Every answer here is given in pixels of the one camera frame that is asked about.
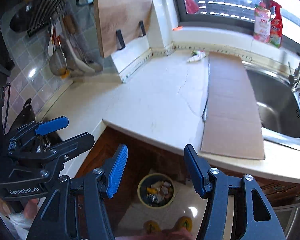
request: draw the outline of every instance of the cutting board holder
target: cutting board holder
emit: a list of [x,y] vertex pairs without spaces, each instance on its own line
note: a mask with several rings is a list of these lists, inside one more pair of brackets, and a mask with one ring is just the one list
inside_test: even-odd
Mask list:
[[[145,26],[143,24],[143,20],[139,21],[139,26],[142,31],[142,35],[140,37],[146,36],[146,30],[145,30]],[[116,31],[116,35],[117,35],[118,41],[120,43],[120,48],[118,50],[122,50],[126,47],[126,44],[124,43],[121,29]]]

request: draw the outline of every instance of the tile wall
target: tile wall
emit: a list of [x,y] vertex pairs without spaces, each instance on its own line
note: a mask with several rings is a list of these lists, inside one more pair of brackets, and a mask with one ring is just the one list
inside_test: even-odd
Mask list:
[[[6,132],[9,131],[28,98],[32,98],[32,106],[37,115],[54,93],[69,81],[68,78],[63,80],[54,76],[50,71],[47,53],[50,35],[47,28],[31,38],[26,32],[15,33],[10,29],[10,20],[22,6],[23,4],[19,4],[7,11],[0,21],[2,36],[15,63],[15,67],[11,70],[11,76],[7,80],[11,83],[11,91]],[[117,73],[112,58],[103,59],[100,56],[93,6],[78,7],[75,0],[66,0],[65,10],[73,15],[77,28],[75,38],[87,59],[103,65],[105,73]],[[3,120],[6,106],[7,102],[2,109]]]
[[[7,82],[11,83],[11,91],[6,132],[28,98],[32,98],[31,104],[37,115],[44,104],[67,81],[54,76],[50,71],[46,52],[50,35],[46,28],[31,38],[26,32],[15,33],[10,29],[10,20],[21,6],[18,5],[6,12],[0,21],[3,39],[15,63],[11,76],[7,78]],[[5,106],[2,108],[3,120],[7,107],[7,93],[8,90]]]

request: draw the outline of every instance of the red spray bottle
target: red spray bottle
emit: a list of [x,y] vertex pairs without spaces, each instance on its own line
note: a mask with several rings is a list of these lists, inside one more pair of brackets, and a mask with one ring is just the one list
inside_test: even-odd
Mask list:
[[281,5],[277,2],[270,1],[270,7],[272,6],[275,6],[275,18],[271,21],[270,43],[279,48],[282,40]]

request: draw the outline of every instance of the wooden cabinet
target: wooden cabinet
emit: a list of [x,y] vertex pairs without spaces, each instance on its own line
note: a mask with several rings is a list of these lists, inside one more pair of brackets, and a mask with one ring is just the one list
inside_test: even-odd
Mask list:
[[[102,133],[87,158],[80,167],[76,177],[81,177],[101,167],[107,158],[115,153],[118,145],[128,146],[128,161],[124,170],[118,192],[112,199],[106,199],[105,205],[112,229],[115,229],[127,208],[137,195],[141,179],[151,169],[164,173],[175,181],[185,182],[189,178],[183,156],[162,150],[140,140],[107,127]],[[219,168],[227,175],[242,177],[244,174]],[[300,184],[254,177],[273,207],[300,202]],[[83,199],[79,199],[81,229],[84,232]]]
[[[244,174],[219,168],[225,174],[242,177]],[[262,191],[273,207],[300,202],[300,184],[255,177]]]
[[[185,182],[187,176],[183,156],[159,149],[107,127],[84,160],[76,177],[82,177],[93,169],[101,167],[107,158],[114,155],[120,143],[124,143],[128,147],[127,164],[118,192],[112,199],[105,199],[106,210],[113,230],[116,229],[137,196],[139,182],[151,169],[164,173],[179,182]],[[78,202],[81,237],[88,239],[83,198],[78,199]]]

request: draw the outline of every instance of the person's foot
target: person's foot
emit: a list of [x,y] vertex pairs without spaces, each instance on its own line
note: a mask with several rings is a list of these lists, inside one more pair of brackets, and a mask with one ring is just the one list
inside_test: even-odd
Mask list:
[[161,229],[157,222],[153,220],[149,220],[143,224],[143,228],[146,231],[146,233],[149,235],[151,233],[160,232]]
[[181,228],[185,228],[189,232],[191,232],[191,230],[192,230],[192,219],[190,217],[181,217],[176,222],[174,228],[176,230],[181,230]]

